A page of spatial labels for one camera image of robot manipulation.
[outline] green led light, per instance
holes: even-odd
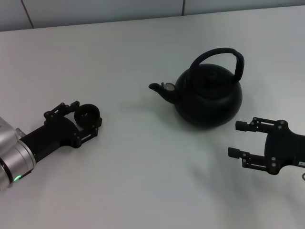
[[[21,175],[17,176],[17,177],[14,179],[14,181],[17,181],[17,180],[19,180],[20,178],[21,178]]]

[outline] kettle lid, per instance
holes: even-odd
[[[200,64],[210,56],[231,53],[236,57],[236,69],[232,74],[229,70],[215,64]],[[204,97],[219,98],[229,93],[233,86],[242,78],[244,57],[234,49],[213,49],[200,55],[190,66],[188,79],[194,90]]]

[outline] kettle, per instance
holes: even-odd
[[[201,64],[205,59],[222,53],[236,57],[235,73],[215,64]],[[244,57],[234,49],[213,49],[200,55],[188,70],[172,83],[152,83],[149,88],[174,104],[188,122],[213,127],[230,121],[238,112],[243,94],[239,81],[244,71]]]

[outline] table surface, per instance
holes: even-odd
[[[213,13],[0,33],[0,115],[29,133],[76,100],[100,108],[97,138],[63,147],[0,197],[1,228],[304,228],[305,172],[245,169],[228,147],[263,155],[257,116],[305,135],[305,7]],[[245,58],[244,99],[203,131],[148,89],[174,83],[205,51]],[[234,70],[235,58],[206,62]]]

